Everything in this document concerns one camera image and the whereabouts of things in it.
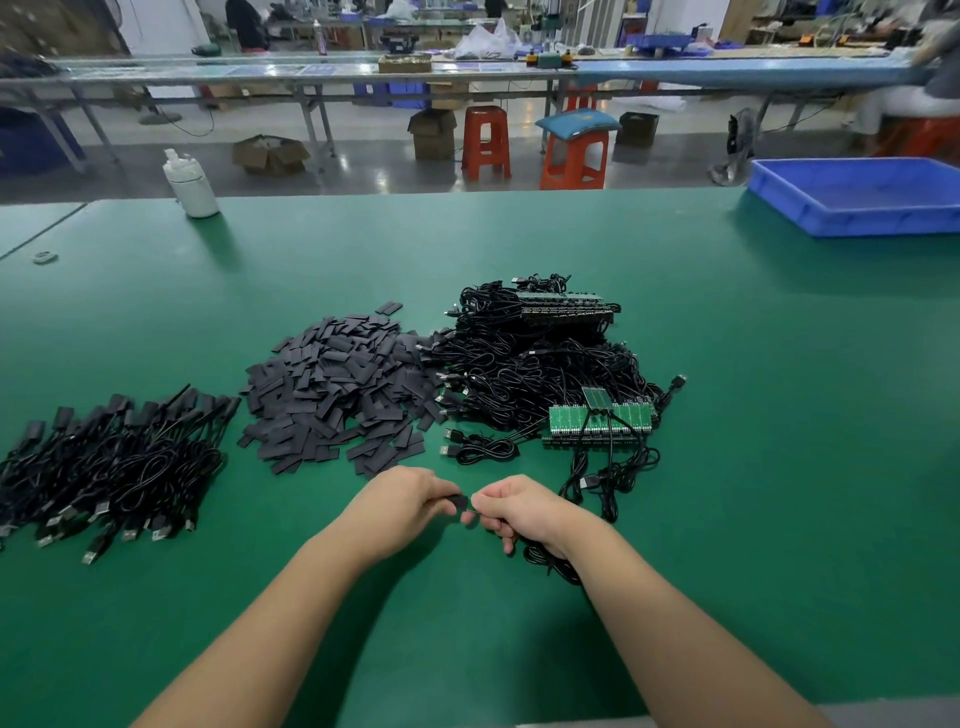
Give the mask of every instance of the white plastic bottle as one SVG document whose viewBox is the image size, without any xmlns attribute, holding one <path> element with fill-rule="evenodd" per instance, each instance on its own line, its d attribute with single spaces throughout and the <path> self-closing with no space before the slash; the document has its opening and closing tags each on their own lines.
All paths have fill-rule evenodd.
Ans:
<svg viewBox="0 0 960 728">
<path fill-rule="evenodd" d="M 220 212 L 217 197 L 200 163 L 192 157 L 179 157 L 173 149 L 166 150 L 166 154 L 163 174 L 183 211 L 190 217 L 210 217 Z"/>
</svg>

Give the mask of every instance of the red plastic stool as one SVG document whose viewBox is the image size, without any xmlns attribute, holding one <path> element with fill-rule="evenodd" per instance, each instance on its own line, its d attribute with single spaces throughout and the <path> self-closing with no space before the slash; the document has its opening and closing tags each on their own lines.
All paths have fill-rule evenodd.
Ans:
<svg viewBox="0 0 960 728">
<path fill-rule="evenodd" d="M 874 157 L 935 157 L 941 148 L 960 139 L 960 116 L 907 119 L 900 123 Z"/>
<path fill-rule="evenodd" d="M 573 111 L 574 109 L 593 109 L 597 110 L 597 100 L 591 96 L 597 90 L 596 84 L 585 86 L 574 86 L 566 90 L 566 102 L 564 111 Z"/>
<path fill-rule="evenodd" d="M 481 141 L 480 132 L 490 125 L 490 141 Z M 480 167 L 492 164 L 503 168 L 503 176 L 510 178 L 510 136 L 507 130 L 507 112 L 500 107 L 469 107 L 464 123 L 464 160 L 460 166 L 464 177 L 472 182 L 480 179 Z"/>
<path fill-rule="evenodd" d="M 607 145 L 610 132 L 587 132 L 575 136 L 566 142 L 566 160 L 561 164 L 551 164 L 553 144 L 557 137 L 550 135 L 546 145 L 546 159 L 540 175 L 540 189 L 603 189 L 607 177 Z M 602 144 L 600 169 L 587 167 L 587 147 Z"/>
</svg>

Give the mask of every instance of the forearm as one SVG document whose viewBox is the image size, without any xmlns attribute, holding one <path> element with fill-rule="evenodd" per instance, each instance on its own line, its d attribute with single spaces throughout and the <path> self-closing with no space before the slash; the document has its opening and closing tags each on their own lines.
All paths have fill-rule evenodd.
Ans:
<svg viewBox="0 0 960 728">
<path fill-rule="evenodd" d="M 611 526 L 591 518 L 570 530 L 566 554 L 659 726 L 829 726 Z"/>
<path fill-rule="evenodd" d="M 336 524 L 308 541 L 136 726 L 278 726 L 327 626 L 365 564 Z"/>
</svg>

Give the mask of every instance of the plastic bag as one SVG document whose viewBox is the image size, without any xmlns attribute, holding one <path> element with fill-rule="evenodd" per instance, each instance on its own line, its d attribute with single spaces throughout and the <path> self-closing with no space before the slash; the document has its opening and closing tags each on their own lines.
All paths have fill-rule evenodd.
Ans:
<svg viewBox="0 0 960 728">
<path fill-rule="evenodd" d="M 453 49 L 453 57 L 478 59 L 511 59 L 520 49 L 520 39 L 507 27 L 501 17 L 491 33 L 482 25 L 476 26 Z"/>
<path fill-rule="evenodd" d="M 417 9 L 407 0 L 394 0 L 387 11 L 377 17 L 389 17 L 393 20 L 416 20 Z"/>
</svg>

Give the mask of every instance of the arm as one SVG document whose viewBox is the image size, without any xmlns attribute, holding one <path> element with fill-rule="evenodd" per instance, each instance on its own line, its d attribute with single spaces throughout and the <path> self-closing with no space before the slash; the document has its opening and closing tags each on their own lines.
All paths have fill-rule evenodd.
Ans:
<svg viewBox="0 0 960 728">
<path fill-rule="evenodd" d="M 310 539 L 134 726 L 262 728 L 283 722 L 324 632 L 356 579 L 404 548 L 460 493 L 423 468 L 392 468 Z"/>
<path fill-rule="evenodd" d="M 573 564 L 658 725 L 830 726 L 590 512 L 523 475 L 487 486 L 472 503 L 484 527 L 503 539 L 506 553 L 522 534 Z"/>
<path fill-rule="evenodd" d="M 910 65 L 927 65 L 952 51 L 960 45 L 960 21 L 954 23 L 947 31 L 924 41 L 910 59 Z"/>
</svg>

